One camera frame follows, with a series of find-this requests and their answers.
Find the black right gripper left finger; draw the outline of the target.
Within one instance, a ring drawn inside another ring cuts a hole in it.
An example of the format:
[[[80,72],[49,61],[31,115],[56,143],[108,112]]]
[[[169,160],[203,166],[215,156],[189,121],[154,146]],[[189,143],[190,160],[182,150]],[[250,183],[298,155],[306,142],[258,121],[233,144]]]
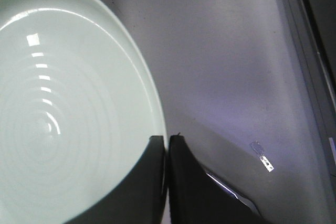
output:
[[[67,223],[161,223],[164,207],[165,146],[156,135],[115,189]]]

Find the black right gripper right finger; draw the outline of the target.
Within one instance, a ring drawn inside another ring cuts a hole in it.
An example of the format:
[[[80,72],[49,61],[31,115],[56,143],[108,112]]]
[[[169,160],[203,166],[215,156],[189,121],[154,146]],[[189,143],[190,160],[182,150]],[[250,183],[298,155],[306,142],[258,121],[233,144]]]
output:
[[[181,135],[169,141],[169,201],[172,223],[265,223],[206,174]]]

